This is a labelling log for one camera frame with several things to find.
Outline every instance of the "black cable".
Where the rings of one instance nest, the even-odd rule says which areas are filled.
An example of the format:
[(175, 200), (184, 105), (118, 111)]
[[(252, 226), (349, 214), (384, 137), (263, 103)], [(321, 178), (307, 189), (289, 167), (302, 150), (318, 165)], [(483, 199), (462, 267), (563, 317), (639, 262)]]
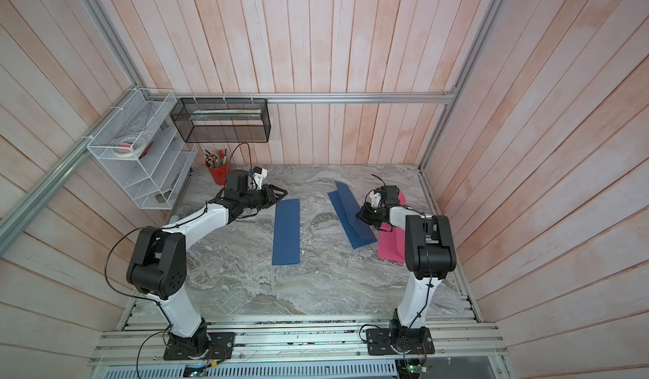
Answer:
[(234, 153), (237, 151), (237, 148), (241, 147), (243, 144), (246, 144), (246, 146), (248, 147), (248, 160), (250, 161), (250, 170), (252, 170), (253, 169), (253, 155), (250, 153), (250, 144), (248, 144), (247, 142), (242, 142), (239, 145), (237, 145), (232, 150), (232, 153), (230, 154), (230, 158), (234, 158)]
[(194, 220), (196, 220), (196, 219), (199, 219), (200, 217), (202, 217), (203, 215), (205, 215), (205, 213), (207, 213), (207, 201), (205, 202), (205, 208), (203, 208), (203, 212), (202, 212), (201, 214), (197, 215), (196, 217), (194, 217), (194, 218), (191, 219), (191, 220), (188, 220), (188, 221), (182, 222), (182, 223), (180, 223), (180, 224), (175, 224), (173, 227), (169, 227), (169, 228), (170, 228), (170, 229), (177, 229), (177, 228), (179, 228), (181, 225), (185, 225), (185, 224), (187, 224), (188, 222), (192, 222), (192, 221), (194, 221)]
[(366, 335), (365, 335), (365, 339), (363, 339), (363, 337), (361, 337), (361, 331), (363, 331), (363, 328), (364, 328), (364, 327), (376, 327), (376, 328), (378, 328), (379, 330), (381, 329), (381, 327), (379, 327), (379, 326), (377, 326), (377, 325), (374, 325), (374, 324), (363, 324), (363, 325), (361, 325), (361, 328), (358, 329), (358, 337), (361, 339), (361, 341), (363, 342), (363, 344), (367, 344), (367, 333), (365, 333), (365, 334), (366, 334)]
[[(430, 268), (430, 259), (428, 258), (428, 251), (426, 251), (426, 263), (428, 264), (428, 267)], [(433, 274), (431, 270), (428, 270), (428, 274), (430, 275), (430, 279), (428, 280), (428, 290), (426, 290), (426, 304), (424, 304), (424, 307), (419, 310), (417, 313), (417, 316), (413, 318), (413, 320), (410, 322), (410, 325), (408, 326), (408, 330), (406, 331), (406, 334), (404, 335), (404, 346), (403, 346), (403, 357), (404, 357), (404, 364), (408, 365), (408, 362), (406, 361), (406, 339), (408, 338), (408, 333), (410, 331), (410, 327), (412, 327), (412, 324), (414, 324), (415, 320), (421, 317), (421, 313), (423, 313), (424, 309), (428, 307), (428, 302), (430, 302), (429, 296), (430, 296), (430, 287), (432, 286), (433, 283)]]
[(168, 329), (170, 329), (170, 327), (171, 327), (171, 325), (169, 325), (167, 328), (165, 328), (162, 331), (158, 331), (158, 332), (155, 332), (155, 333), (149, 335), (149, 337), (147, 337), (147, 339), (145, 339), (144, 342), (142, 342), (142, 344), (140, 345), (140, 349), (138, 350), (138, 357), (135, 358), (135, 374), (138, 375), (139, 379), (142, 379), (142, 377), (140, 376), (140, 352), (142, 352), (142, 347), (144, 347), (145, 342), (149, 341), (149, 339), (153, 335), (160, 334), (160, 333), (165, 333), (165, 332), (167, 332)]
[(121, 295), (123, 295), (123, 296), (126, 296), (126, 297), (132, 297), (132, 298), (134, 298), (134, 299), (143, 299), (143, 300), (152, 301), (152, 302), (154, 302), (156, 305), (159, 306), (160, 304), (159, 304), (158, 301), (156, 301), (156, 300), (149, 299), (148, 297), (134, 296), (134, 295), (132, 295), (132, 294), (124, 293), (124, 292), (122, 292), (122, 291), (117, 290), (117, 289), (116, 289), (115, 287), (113, 287), (113, 286), (110, 284), (110, 282), (109, 282), (108, 269), (109, 269), (109, 259), (110, 259), (110, 254), (113, 253), (113, 251), (114, 251), (115, 248), (119, 245), (119, 243), (121, 243), (121, 242), (122, 242), (126, 237), (128, 237), (129, 235), (131, 235), (133, 232), (135, 232), (135, 231), (137, 231), (137, 230), (141, 230), (141, 229), (156, 229), (156, 228), (155, 228), (155, 227), (138, 227), (138, 228), (136, 228), (136, 229), (132, 229), (131, 231), (127, 232), (127, 233), (124, 235), (124, 237), (120, 238), (119, 241), (118, 241), (115, 245), (113, 245), (113, 247), (110, 249), (110, 251), (109, 251), (109, 255), (106, 257), (106, 263), (104, 263), (104, 279), (106, 280), (106, 284), (107, 284), (111, 289), (113, 289), (115, 292), (117, 292), (117, 293), (119, 293), (119, 294), (121, 294)]
[(385, 188), (385, 182), (383, 181), (383, 179), (381, 179), (380, 177), (378, 177), (377, 175), (375, 175), (375, 174), (373, 174), (373, 173), (370, 173), (370, 174), (371, 174), (372, 176), (374, 176), (375, 178), (377, 178), (378, 180), (380, 180), (381, 183), (383, 183), (383, 187)]

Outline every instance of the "folded blue paper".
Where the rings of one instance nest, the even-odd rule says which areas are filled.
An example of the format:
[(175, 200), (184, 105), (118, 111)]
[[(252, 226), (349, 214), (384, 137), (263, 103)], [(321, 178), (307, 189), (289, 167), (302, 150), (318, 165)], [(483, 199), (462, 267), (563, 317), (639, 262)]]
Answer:
[(300, 201), (292, 198), (275, 205), (272, 264), (296, 263), (300, 263)]
[(337, 191), (328, 193), (329, 200), (331, 200), (331, 204), (334, 206), (336, 214), (338, 214), (349, 243), (356, 249), (377, 242), (377, 238), (372, 233), (369, 225), (356, 218), (360, 206), (352, 195), (349, 186), (336, 182), (336, 187), (338, 187)]
[(374, 237), (374, 233), (372, 233), (369, 225), (356, 218), (356, 214), (361, 211), (361, 206), (358, 205), (349, 186), (343, 182), (336, 182), (336, 188), (338, 189), (338, 196), (340, 196), (340, 200), (343, 202), (343, 207), (347, 214), (347, 221), (349, 221), (349, 224), (358, 233), (358, 236), (363, 239), (374, 239), (376, 241), (377, 239)]

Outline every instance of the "white wire rack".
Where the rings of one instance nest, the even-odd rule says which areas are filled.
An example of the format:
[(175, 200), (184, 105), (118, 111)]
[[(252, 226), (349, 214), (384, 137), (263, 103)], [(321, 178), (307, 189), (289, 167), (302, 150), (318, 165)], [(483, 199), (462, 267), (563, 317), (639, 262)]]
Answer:
[[(148, 99), (148, 92), (162, 99)], [(160, 129), (176, 104), (172, 91), (138, 89), (88, 144), (106, 172), (139, 208), (171, 209), (198, 148), (175, 127)]]

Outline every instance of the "gray marble surface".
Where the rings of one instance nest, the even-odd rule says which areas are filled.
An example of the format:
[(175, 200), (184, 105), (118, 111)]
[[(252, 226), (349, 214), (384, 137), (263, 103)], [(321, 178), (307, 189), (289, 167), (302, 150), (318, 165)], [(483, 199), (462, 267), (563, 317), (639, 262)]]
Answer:
[[(273, 165), (267, 183), (287, 189), (301, 205), (301, 261), (272, 266), (274, 207), (215, 230), (188, 251), (186, 285), (194, 307), (214, 315), (390, 314), (402, 300), (405, 264), (377, 257), (377, 243), (353, 249), (328, 192), (335, 181), (348, 184), (359, 204), (381, 182), (397, 185), (408, 205), (429, 212), (412, 165)], [(178, 215), (205, 205), (220, 189), (207, 168), (193, 173)], [(454, 275), (437, 289), (429, 315), (461, 313)], [(158, 313), (154, 304), (136, 304), (134, 315)]]

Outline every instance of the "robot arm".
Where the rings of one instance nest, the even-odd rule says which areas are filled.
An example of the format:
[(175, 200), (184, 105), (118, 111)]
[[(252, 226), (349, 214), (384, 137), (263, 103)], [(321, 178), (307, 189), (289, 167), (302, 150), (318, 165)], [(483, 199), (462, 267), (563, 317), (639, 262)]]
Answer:
[(442, 279), (456, 266), (449, 219), (401, 205), (396, 186), (375, 189), (371, 201), (363, 204), (356, 217), (379, 230), (387, 222), (406, 232), (404, 257), (411, 273), (403, 301), (394, 312), (388, 337), (393, 347), (402, 351), (408, 352), (413, 347), (418, 350), (418, 344), (427, 336), (426, 312), (430, 299)]
[(244, 210), (258, 212), (284, 198), (286, 190), (262, 184), (265, 175), (265, 169), (255, 167), (249, 188), (249, 173), (233, 170), (226, 175), (225, 187), (204, 208), (161, 229), (142, 229), (138, 235), (126, 280), (156, 302), (171, 325), (169, 341), (182, 356), (202, 358), (210, 341), (205, 320), (192, 307), (184, 285), (186, 251), (210, 232), (250, 217), (241, 216)]

